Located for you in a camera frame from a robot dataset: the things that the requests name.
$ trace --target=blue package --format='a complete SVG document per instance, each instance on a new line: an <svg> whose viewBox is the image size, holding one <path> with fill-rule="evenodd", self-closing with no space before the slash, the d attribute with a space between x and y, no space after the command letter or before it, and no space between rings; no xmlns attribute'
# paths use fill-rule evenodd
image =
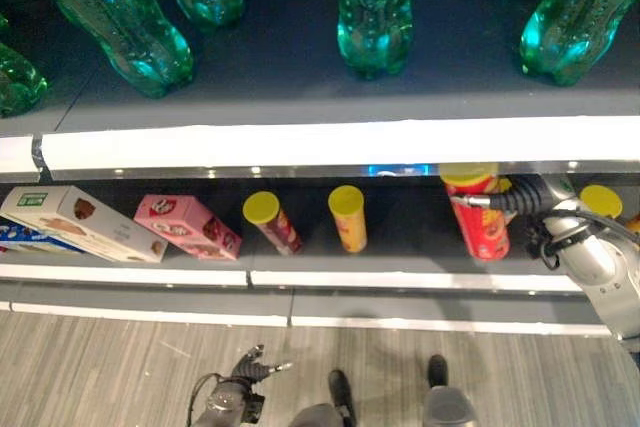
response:
<svg viewBox="0 0 640 427"><path fill-rule="evenodd" d="M82 254L83 251L10 220L0 219L0 247L21 252Z"/></svg>

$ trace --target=shelf price tag strip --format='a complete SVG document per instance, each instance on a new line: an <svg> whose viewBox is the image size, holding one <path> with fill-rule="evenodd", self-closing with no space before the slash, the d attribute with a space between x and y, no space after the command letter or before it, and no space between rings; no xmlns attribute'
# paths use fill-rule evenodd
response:
<svg viewBox="0 0 640 427"><path fill-rule="evenodd" d="M0 138L0 181L37 181L40 171L33 162L33 136Z"/></svg>
<svg viewBox="0 0 640 427"><path fill-rule="evenodd" d="M191 126L48 134L42 153L54 175L180 167L638 162L639 130L637 116ZM576 132L600 141L578 141ZM558 141L541 142L541 135Z"/></svg>

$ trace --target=pink snack box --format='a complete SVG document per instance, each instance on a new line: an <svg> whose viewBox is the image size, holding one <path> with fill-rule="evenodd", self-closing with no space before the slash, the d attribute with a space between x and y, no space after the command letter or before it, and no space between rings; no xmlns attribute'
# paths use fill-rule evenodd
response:
<svg viewBox="0 0 640 427"><path fill-rule="evenodd" d="M134 220L199 259L238 258L240 236L192 195L145 195Z"/></svg>

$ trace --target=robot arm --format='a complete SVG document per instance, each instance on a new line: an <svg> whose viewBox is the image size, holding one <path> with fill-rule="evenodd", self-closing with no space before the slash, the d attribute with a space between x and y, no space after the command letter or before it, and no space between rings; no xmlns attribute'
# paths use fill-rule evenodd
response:
<svg viewBox="0 0 640 427"><path fill-rule="evenodd" d="M598 316L640 368L640 251L638 237L580 201L564 175L513 178L503 194L453 199L469 206L533 214L549 233L540 256L557 256L589 297Z"/></svg>
<svg viewBox="0 0 640 427"><path fill-rule="evenodd" d="M257 362L264 353L264 346L257 345L249 350L233 368L229 377L207 374L196 382L191 393L187 427L237 427L241 423L256 424L262 413L265 398L253 392L253 386L275 372L291 368L291 363L263 365ZM217 383L207 398L206 410L191 423L193 403L200 389L211 378Z"/></svg>

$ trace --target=white shelf edge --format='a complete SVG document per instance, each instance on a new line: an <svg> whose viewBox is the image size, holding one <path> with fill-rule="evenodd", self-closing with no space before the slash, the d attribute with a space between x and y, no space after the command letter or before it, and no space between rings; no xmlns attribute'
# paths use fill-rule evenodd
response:
<svg viewBox="0 0 640 427"><path fill-rule="evenodd" d="M33 136L0 137L0 175L37 176L40 172L33 162Z"/></svg>
<svg viewBox="0 0 640 427"><path fill-rule="evenodd" d="M0 277L24 280L247 286L244 270L182 270L135 267L68 267L0 263Z"/></svg>
<svg viewBox="0 0 640 427"><path fill-rule="evenodd" d="M481 290L528 292L530 295L538 292L581 292L566 275L251 271L251 281L256 286Z"/></svg>
<svg viewBox="0 0 640 427"><path fill-rule="evenodd" d="M43 136L42 152L52 172L493 161L638 161L640 155L635 139L639 130L638 116L200 125L47 134ZM577 132L584 138L598 138L599 142L574 142L571 135ZM496 149L497 144L487 142L487 136L508 148ZM336 138L349 139L349 148L331 141ZM216 139L218 145L233 148L211 149L211 139ZM544 139L556 141L545 142Z"/></svg>
<svg viewBox="0 0 640 427"><path fill-rule="evenodd" d="M252 325L264 327L286 327L287 317L280 315L233 315L205 314L195 312L170 312L74 307L51 304L13 302L14 312L31 314L66 315L99 319L140 320L153 322L179 322L187 324Z"/></svg>
<svg viewBox="0 0 640 427"><path fill-rule="evenodd" d="M555 324L543 322L478 322L466 320L423 320L358 317L292 316L293 327L342 327L358 329L430 330L441 332L471 332L490 334L579 335L610 337L604 325Z"/></svg>

